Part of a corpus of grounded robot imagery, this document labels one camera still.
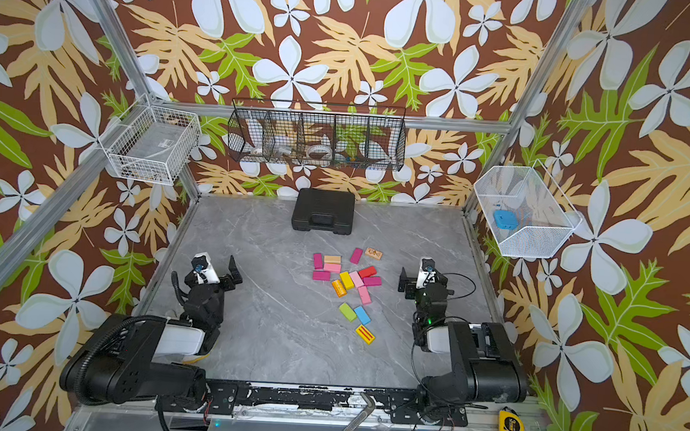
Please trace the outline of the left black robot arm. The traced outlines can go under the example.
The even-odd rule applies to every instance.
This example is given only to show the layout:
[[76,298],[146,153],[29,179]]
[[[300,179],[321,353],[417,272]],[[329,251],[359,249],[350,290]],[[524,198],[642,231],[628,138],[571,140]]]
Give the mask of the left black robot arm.
[[204,370],[183,363],[159,362],[161,356],[205,357],[220,337],[225,294],[243,282],[235,258],[228,273],[216,273],[206,253],[192,258],[184,281],[171,273],[177,319],[146,315],[113,315],[70,357],[59,386],[86,406],[155,400],[192,410],[204,405]]

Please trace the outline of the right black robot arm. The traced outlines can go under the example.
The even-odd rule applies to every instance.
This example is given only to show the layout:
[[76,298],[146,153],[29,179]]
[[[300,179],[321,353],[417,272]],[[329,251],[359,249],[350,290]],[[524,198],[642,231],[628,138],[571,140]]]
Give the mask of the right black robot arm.
[[438,411],[484,402],[523,402],[529,383],[504,325],[450,315],[449,304],[463,296],[448,286],[448,275],[430,259],[422,262],[415,277],[402,271],[398,278],[399,292],[416,305],[412,349],[450,360],[446,374],[418,378],[415,406]]

